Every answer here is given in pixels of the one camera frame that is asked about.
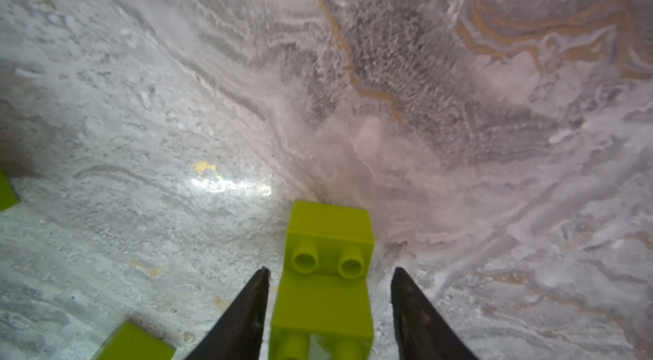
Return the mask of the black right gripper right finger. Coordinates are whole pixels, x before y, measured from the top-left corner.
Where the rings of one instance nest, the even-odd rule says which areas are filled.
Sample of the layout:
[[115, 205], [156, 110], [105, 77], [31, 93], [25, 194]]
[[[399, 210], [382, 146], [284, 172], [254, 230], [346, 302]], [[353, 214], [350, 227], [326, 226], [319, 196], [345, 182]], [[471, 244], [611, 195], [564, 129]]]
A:
[[390, 291], [400, 360], [477, 360], [404, 268], [395, 269]]

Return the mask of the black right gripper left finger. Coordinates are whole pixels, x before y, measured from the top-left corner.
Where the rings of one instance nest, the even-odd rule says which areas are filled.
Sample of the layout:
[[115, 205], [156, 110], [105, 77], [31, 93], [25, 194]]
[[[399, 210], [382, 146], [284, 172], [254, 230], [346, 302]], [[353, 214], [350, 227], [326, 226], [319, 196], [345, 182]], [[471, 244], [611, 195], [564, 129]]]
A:
[[270, 270], [262, 267], [186, 359], [259, 359], [269, 288]]

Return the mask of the long green lego brick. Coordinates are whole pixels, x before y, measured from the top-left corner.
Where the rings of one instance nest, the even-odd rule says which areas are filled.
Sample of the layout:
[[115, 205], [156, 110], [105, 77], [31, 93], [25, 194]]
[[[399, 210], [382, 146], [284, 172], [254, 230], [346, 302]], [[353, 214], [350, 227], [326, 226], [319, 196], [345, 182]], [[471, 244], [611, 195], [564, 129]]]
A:
[[374, 340], [367, 274], [375, 239], [367, 210], [297, 200], [270, 324], [271, 359], [366, 359]]

